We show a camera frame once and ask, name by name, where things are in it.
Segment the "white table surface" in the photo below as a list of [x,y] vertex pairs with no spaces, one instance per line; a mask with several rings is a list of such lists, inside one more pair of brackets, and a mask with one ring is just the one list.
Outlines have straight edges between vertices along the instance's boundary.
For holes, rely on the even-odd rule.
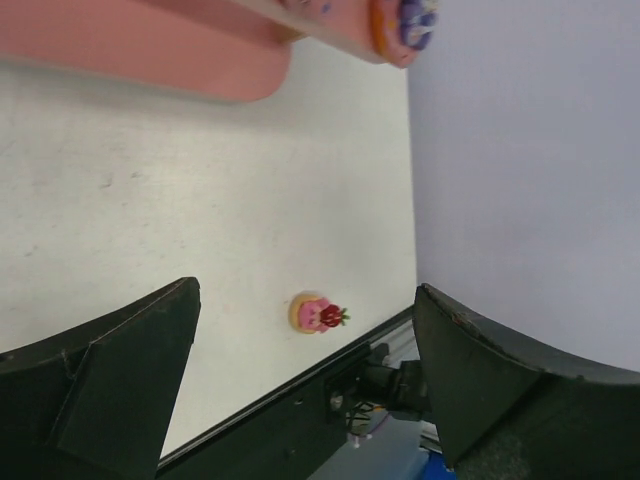
[[[247,105],[0,63],[0,351],[196,276],[166,454],[396,314],[416,284],[406,95],[404,72],[313,41]],[[305,289],[349,326],[293,331]]]

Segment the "red strawberry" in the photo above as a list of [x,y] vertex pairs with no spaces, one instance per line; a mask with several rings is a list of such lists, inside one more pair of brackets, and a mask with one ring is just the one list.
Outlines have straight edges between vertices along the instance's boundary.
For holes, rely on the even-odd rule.
[[333,304],[320,312],[320,321],[330,328],[344,325],[345,320],[349,320],[349,318],[346,308],[341,309],[339,306]]

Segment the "strawberry toy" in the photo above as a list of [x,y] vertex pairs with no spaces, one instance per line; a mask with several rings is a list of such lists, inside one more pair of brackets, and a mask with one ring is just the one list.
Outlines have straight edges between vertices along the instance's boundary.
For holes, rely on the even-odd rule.
[[306,334],[325,333],[346,325],[346,308],[340,308],[327,298],[312,293],[297,295],[289,307],[289,322],[297,331]]
[[337,305],[331,304],[320,312],[320,321],[329,328],[337,327],[338,325],[346,325],[345,321],[349,320],[346,308],[340,308]]

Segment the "white wall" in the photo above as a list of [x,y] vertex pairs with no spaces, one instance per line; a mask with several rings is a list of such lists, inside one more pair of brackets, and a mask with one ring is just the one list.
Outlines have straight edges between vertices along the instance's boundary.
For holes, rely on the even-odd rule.
[[640,2],[441,4],[409,75],[420,280],[640,370]]

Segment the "dark plastic part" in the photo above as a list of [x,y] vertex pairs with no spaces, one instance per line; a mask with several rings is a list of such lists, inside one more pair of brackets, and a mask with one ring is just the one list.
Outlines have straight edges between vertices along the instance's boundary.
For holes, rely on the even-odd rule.
[[0,478],[154,478],[199,312],[183,278],[2,355]]
[[411,309],[247,406],[161,460],[161,480],[306,480],[347,440],[344,396],[370,359],[371,343],[411,321]]
[[399,369],[369,364],[360,375],[357,398],[382,405],[398,420],[429,418],[431,403],[419,360]]
[[640,374],[549,347],[429,285],[414,329],[458,478],[640,478]]

